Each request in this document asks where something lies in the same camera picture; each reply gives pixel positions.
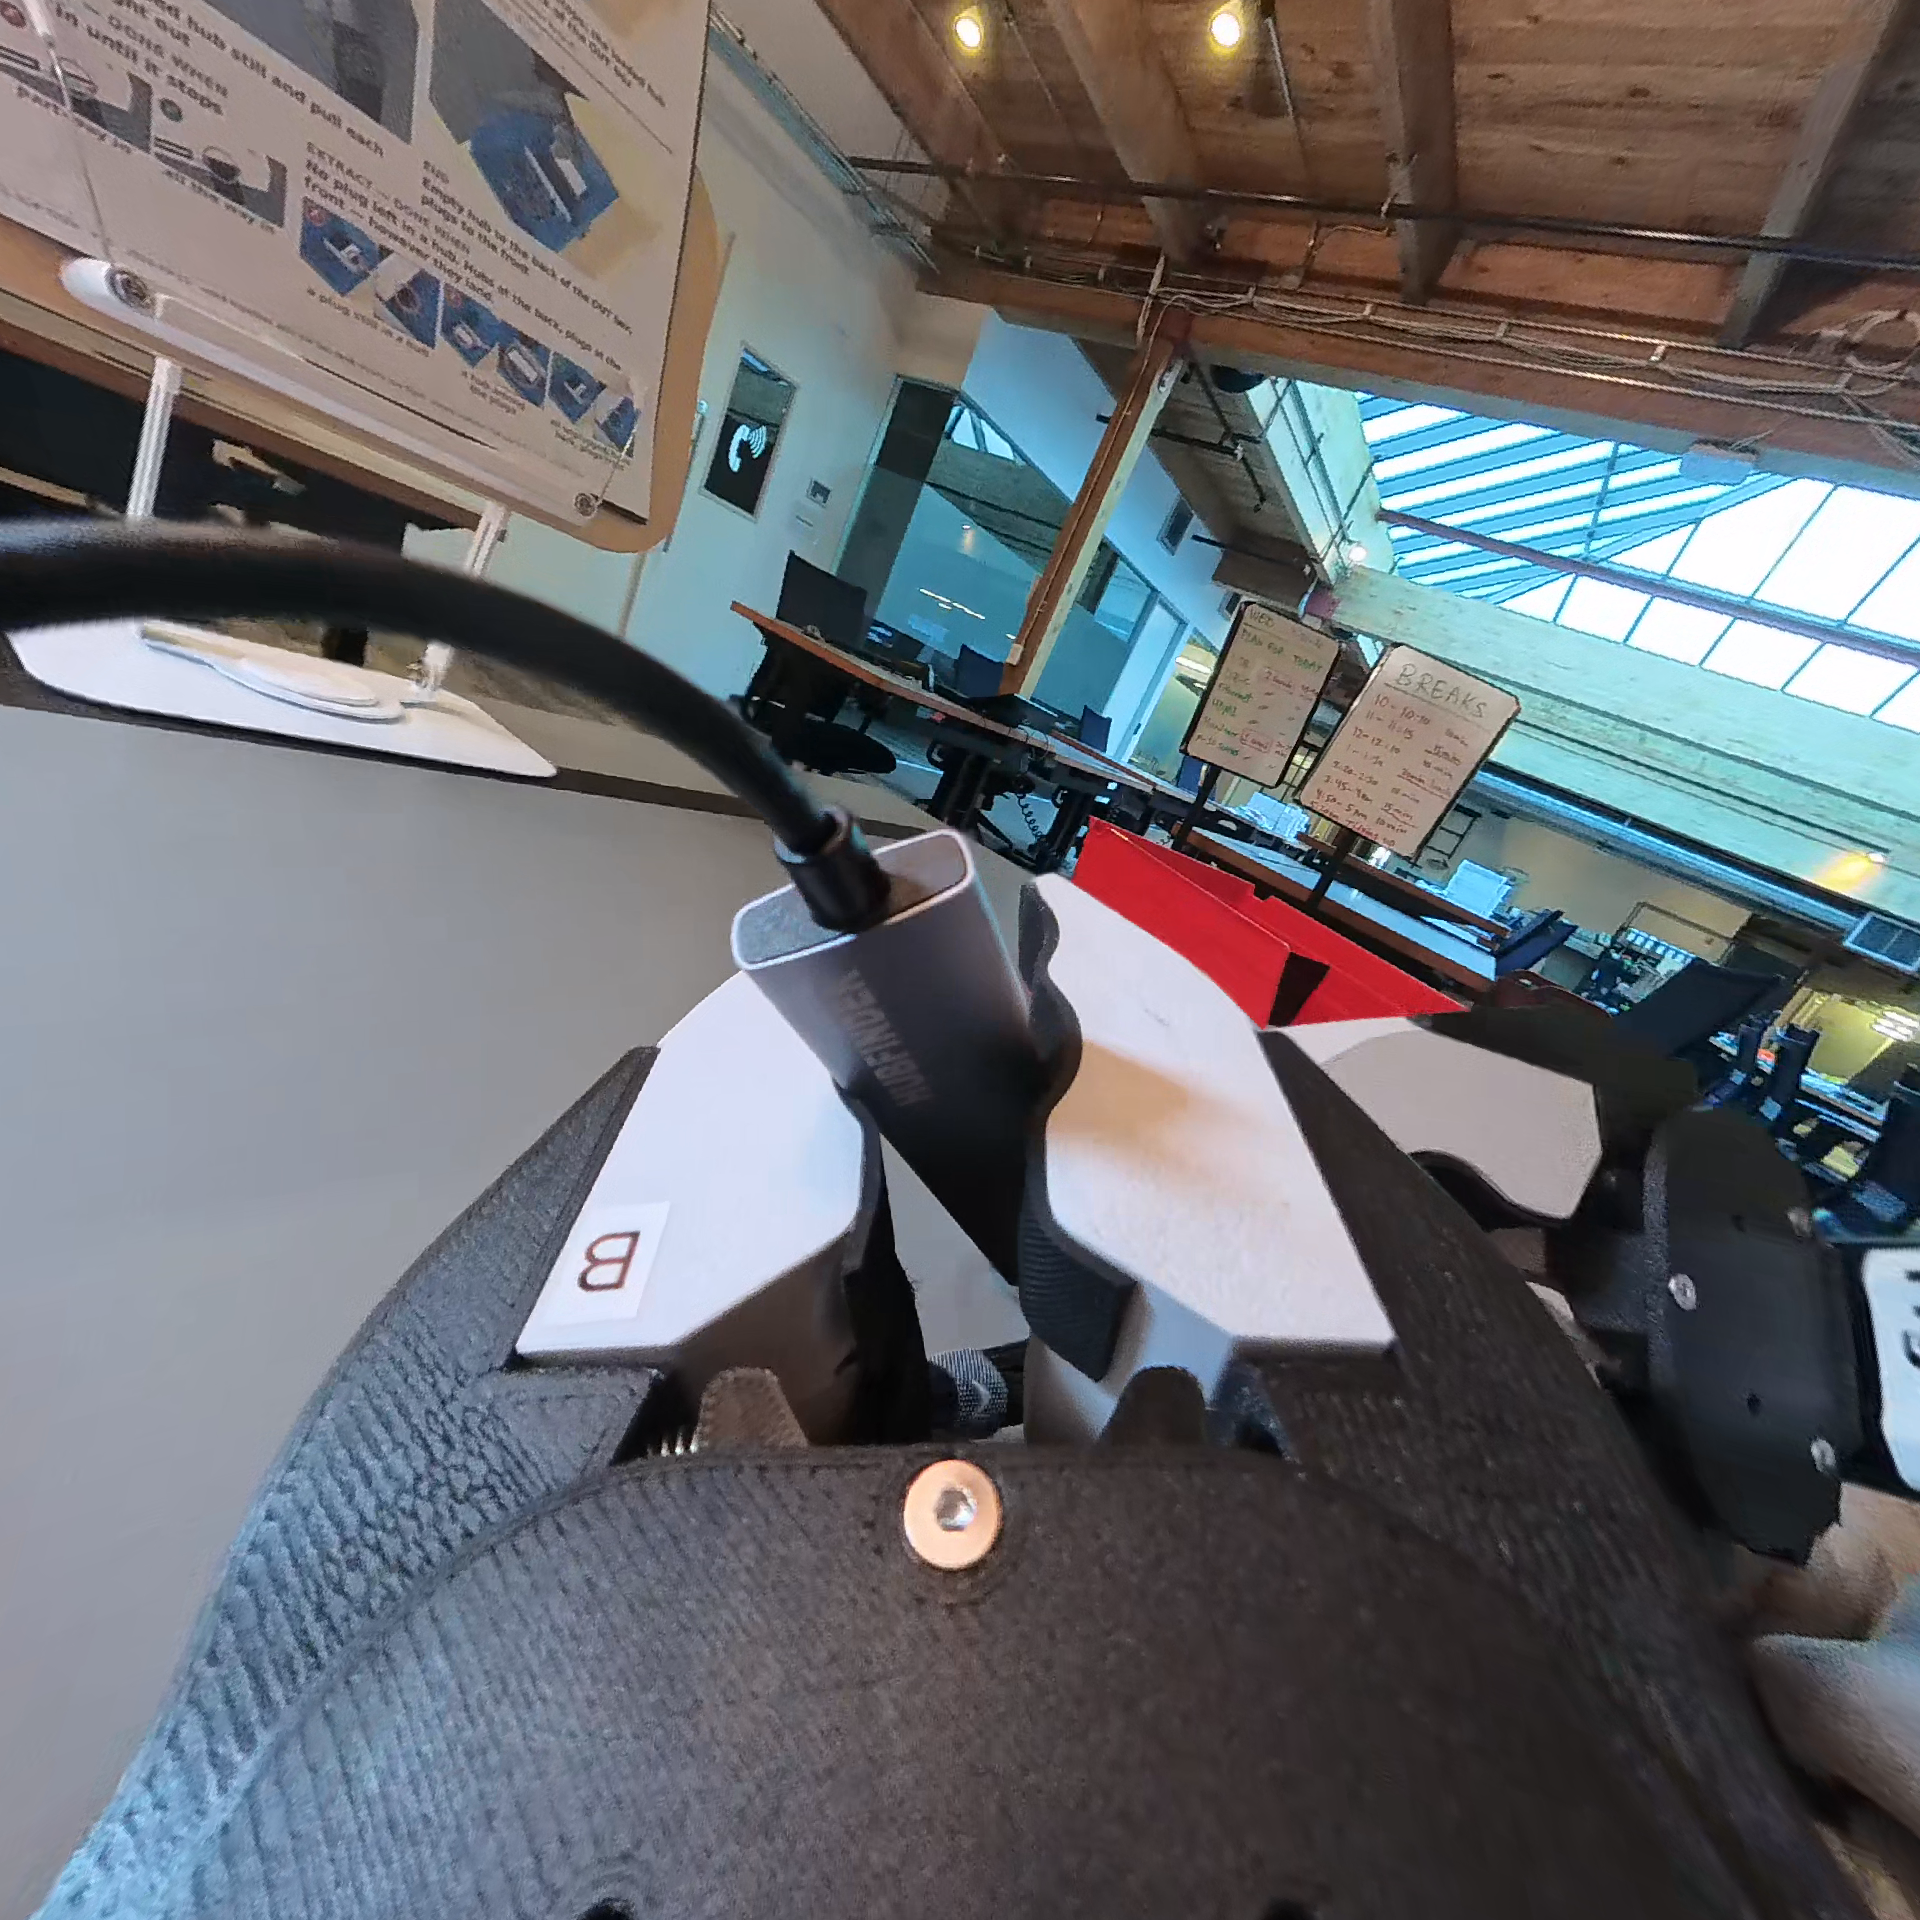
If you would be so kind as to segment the wooden pillar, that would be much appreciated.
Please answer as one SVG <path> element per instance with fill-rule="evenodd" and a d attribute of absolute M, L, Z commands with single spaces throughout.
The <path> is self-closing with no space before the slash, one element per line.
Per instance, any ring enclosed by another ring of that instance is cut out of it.
<path fill-rule="evenodd" d="M 1172 384 L 1180 379 L 1188 338 L 1190 317 L 1163 310 L 1133 351 L 1093 463 L 1026 596 L 1018 635 L 1001 669 L 998 695 L 1018 700 L 1036 695 L 1046 658 L 1083 596 L 1119 495 L 1141 465 Z"/>

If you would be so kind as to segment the red plastic bin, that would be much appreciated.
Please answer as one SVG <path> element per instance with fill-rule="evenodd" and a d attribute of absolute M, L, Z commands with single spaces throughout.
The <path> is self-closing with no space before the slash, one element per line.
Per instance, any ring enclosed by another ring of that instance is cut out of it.
<path fill-rule="evenodd" d="M 1208 973 L 1258 1026 L 1464 1011 L 1307 910 L 1188 853 L 1094 820 L 1071 880 Z"/>

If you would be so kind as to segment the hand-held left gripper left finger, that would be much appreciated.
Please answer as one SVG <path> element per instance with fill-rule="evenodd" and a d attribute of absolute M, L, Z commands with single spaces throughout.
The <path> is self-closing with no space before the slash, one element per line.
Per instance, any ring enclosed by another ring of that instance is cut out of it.
<path fill-rule="evenodd" d="M 646 1364 L 686 1405 L 767 1372 L 821 1445 L 924 1426 L 878 1138 L 743 970 L 644 1062 L 513 1353 Z"/>

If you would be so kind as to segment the instruction poster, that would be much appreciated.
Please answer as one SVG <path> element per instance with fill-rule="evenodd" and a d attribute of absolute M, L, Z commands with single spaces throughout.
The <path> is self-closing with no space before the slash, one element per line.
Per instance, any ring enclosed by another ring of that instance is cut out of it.
<path fill-rule="evenodd" d="M 577 531 L 652 515 L 708 5 L 6 5 L 57 305 Z"/>

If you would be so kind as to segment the black wall sign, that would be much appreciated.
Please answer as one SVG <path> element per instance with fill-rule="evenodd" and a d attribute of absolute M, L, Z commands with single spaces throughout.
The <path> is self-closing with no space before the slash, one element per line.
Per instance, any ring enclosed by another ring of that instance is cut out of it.
<path fill-rule="evenodd" d="M 797 384 L 744 344 L 703 471 L 703 494 L 754 519 Z"/>

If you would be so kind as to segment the large handwritten whiteboard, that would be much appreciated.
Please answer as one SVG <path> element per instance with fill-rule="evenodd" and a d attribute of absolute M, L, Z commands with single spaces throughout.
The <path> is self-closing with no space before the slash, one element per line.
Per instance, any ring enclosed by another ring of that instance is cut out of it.
<path fill-rule="evenodd" d="M 1414 859 L 1517 715 L 1513 692 L 1391 645 L 1318 753 L 1298 804 Z"/>

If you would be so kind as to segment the small handwritten whiteboard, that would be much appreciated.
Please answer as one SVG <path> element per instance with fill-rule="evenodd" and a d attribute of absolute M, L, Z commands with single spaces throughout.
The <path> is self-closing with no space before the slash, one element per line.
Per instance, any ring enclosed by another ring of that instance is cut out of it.
<path fill-rule="evenodd" d="M 1281 791 L 1342 645 L 1285 612 L 1242 604 L 1180 742 L 1185 758 L 1258 791 Z"/>

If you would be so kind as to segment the wooden backing board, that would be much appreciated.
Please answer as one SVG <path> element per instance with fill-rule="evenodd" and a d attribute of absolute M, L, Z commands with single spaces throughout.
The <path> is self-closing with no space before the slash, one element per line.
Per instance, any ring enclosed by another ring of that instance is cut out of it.
<path fill-rule="evenodd" d="M 160 346 L 131 325 L 104 320 L 69 295 L 61 285 L 69 257 L 70 252 L 55 239 L 2 218 L 2 346 L 120 399 L 143 399 Z M 636 514 L 603 495 L 589 520 L 566 520 L 555 510 L 533 507 L 532 515 L 539 523 L 625 555 L 640 555 L 670 538 L 696 443 L 703 367 L 724 270 L 727 239 L 705 178 L 694 175 L 660 394 L 652 409 L 649 510 Z M 293 457 L 301 468 L 318 468 L 432 519 L 475 525 L 484 494 L 443 460 L 403 453 L 309 402 L 277 398 L 240 374 L 216 370 L 199 349 L 178 355 L 178 365 L 183 370 L 178 412 L 187 422 L 261 453 Z"/>

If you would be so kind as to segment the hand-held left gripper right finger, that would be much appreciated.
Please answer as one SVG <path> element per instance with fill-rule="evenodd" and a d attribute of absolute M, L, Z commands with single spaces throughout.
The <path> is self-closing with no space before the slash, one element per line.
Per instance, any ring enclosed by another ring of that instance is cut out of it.
<path fill-rule="evenodd" d="M 1386 1309 L 1250 1017 L 1068 879 L 1032 892 L 1035 1013 L 1064 1084 L 1029 1150 L 1018 1300 L 1029 1381 L 1385 1356 Z"/>

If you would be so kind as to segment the black-legged wooden desk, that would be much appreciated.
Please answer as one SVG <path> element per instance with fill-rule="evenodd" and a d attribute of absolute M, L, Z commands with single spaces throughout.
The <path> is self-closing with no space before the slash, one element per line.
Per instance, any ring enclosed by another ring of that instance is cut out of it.
<path fill-rule="evenodd" d="M 152 387 L 152 357 L 119 365 L 2 325 L 6 515 L 119 514 Z M 417 485 L 308 447 L 289 429 L 178 393 L 167 428 L 157 514 L 169 520 L 294 529 L 401 549 L 411 529 L 472 531 L 475 515 Z"/>

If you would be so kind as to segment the person's right forearm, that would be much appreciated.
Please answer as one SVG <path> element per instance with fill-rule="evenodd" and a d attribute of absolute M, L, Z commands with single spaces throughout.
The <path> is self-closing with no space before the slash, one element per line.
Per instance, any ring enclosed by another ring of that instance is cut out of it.
<path fill-rule="evenodd" d="M 1727 1621 L 1848 1860 L 1914 1915 L 1918 1506 L 1844 1488 L 1805 1564 L 1734 1551 Z"/>

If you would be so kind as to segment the black office chair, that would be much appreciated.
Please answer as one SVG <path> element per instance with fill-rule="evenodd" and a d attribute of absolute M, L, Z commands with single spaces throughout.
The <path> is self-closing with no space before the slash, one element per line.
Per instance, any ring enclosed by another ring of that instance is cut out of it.
<path fill-rule="evenodd" d="M 847 653 L 859 651 L 871 635 L 866 591 L 810 563 L 801 552 L 787 554 L 776 619 L 784 628 Z M 766 645 L 762 658 L 740 696 L 740 713 L 750 726 L 793 764 L 822 775 L 893 775 L 895 754 L 871 730 L 840 721 L 840 709 L 869 700 L 874 687 L 771 628 L 758 635 Z"/>

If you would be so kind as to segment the glass skylight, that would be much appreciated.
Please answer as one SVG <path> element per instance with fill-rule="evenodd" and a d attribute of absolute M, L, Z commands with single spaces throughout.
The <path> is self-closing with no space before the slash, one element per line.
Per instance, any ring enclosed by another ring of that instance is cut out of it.
<path fill-rule="evenodd" d="M 1362 394 L 1395 572 L 1918 730 L 1918 502 Z"/>

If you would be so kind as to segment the white poster stand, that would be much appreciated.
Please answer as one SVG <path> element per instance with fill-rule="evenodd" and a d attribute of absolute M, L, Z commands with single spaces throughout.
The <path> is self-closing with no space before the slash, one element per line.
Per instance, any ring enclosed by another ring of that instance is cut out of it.
<path fill-rule="evenodd" d="M 13 258 L 27 263 L 31 290 L 6 292 L 6 310 L 18 305 L 22 317 L 16 330 L 51 355 L 41 360 L 16 346 L 27 373 L 81 379 L 82 402 L 101 393 L 94 374 L 131 374 L 133 330 L 152 314 L 120 296 L 106 261 L 7 227 L 6 261 Z M 163 338 L 149 339 L 149 346 L 152 379 L 139 428 L 116 422 L 94 429 L 94 445 L 104 450 L 94 463 L 104 477 L 81 491 L 55 482 L 57 501 L 87 525 L 114 531 L 123 507 L 139 520 L 152 519 L 163 489 L 173 489 L 177 506 L 203 506 L 196 519 L 201 531 L 274 525 L 272 494 L 300 491 L 319 471 L 269 460 L 255 445 L 255 422 L 240 402 L 259 399 L 259 393 L 243 374 L 230 374 L 226 390 L 178 428 L 182 383 L 187 373 L 211 373 L 211 357 L 203 346 Z M 558 777 L 558 768 L 527 740 L 456 692 L 441 689 L 415 701 L 420 687 L 406 677 L 289 651 L 261 637 L 226 637 L 213 621 L 95 619 L 64 628 L 7 628 L 6 638 L 22 675 L 87 708 L 472 775 Z"/>

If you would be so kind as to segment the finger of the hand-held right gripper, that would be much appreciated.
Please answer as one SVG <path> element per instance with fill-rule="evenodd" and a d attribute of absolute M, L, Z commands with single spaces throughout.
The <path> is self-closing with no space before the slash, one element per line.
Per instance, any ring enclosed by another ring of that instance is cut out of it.
<path fill-rule="evenodd" d="M 1315 1026 L 1315 1064 L 1416 1163 L 1463 1171 L 1523 1221 L 1568 1221 L 1601 1171 L 1591 1081 L 1409 1018 Z"/>

